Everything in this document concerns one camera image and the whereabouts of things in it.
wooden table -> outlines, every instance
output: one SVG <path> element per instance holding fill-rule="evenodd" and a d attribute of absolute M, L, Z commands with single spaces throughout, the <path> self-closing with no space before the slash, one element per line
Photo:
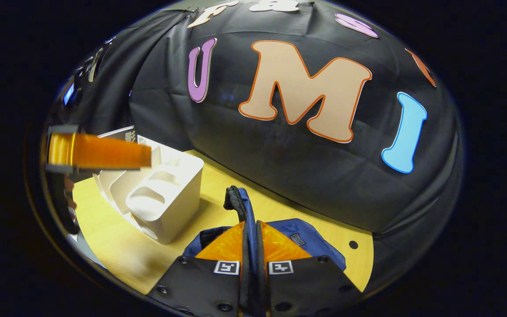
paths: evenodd
<path fill-rule="evenodd" d="M 344 273 L 347 277 L 359 290 L 365 289 L 373 267 L 373 239 L 370 232 L 308 210 L 196 151 L 187 153 L 205 161 L 199 211 L 168 245 L 155 242 L 122 218 L 101 196 L 92 178 L 76 183 L 73 197 L 78 205 L 76 215 L 83 235 L 98 259 L 118 279 L 147 294 L 201 230 L 236 225 L 236 212 L 223 208 L 226 188 L 236 185 L 247 190 L 256 220 L 268 222 L 298 218 L 313 225 L 326 241 L 344 255 L 347 266 Z M 358 248 L 352 249 L 350 241 L 356 241 Z"/>

